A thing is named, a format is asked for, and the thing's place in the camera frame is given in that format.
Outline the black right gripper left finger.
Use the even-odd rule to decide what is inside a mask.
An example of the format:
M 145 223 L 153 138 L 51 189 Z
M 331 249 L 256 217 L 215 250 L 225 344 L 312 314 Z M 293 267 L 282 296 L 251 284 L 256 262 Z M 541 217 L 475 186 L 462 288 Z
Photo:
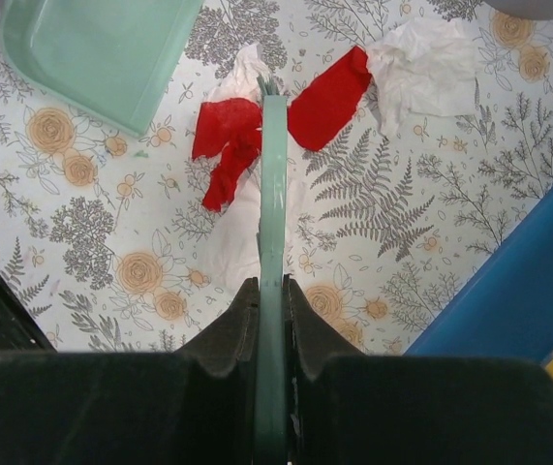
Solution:
M 0 464 L 248 464 L 259 285 L 173 352 L 0 352 Z

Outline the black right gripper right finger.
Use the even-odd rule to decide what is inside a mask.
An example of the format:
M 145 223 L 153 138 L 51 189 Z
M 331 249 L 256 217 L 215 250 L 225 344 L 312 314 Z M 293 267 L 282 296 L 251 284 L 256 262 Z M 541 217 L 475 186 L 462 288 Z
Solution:
M 485 357 L 370 356 L 284 281 L 296 464 L 553 464 L 553 380 Z

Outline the green hand brush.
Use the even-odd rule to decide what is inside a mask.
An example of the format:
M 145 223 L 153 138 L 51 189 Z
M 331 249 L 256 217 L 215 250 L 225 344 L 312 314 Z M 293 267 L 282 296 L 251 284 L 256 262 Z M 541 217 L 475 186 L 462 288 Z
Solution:
M 274 78 L 258 77 L 261 92 L 261 265 L 253 462 L 286 464 L 287 370 L 283 278 L 287 209 L 287 99 Z

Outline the green plastic dustpan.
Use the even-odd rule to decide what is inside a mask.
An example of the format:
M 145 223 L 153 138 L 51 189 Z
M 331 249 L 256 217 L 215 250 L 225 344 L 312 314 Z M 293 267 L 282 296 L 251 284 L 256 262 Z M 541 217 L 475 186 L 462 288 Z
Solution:
M 26 81 L 135 138 L 162 102 L 202 3 L 6 1 L 0 47 Z

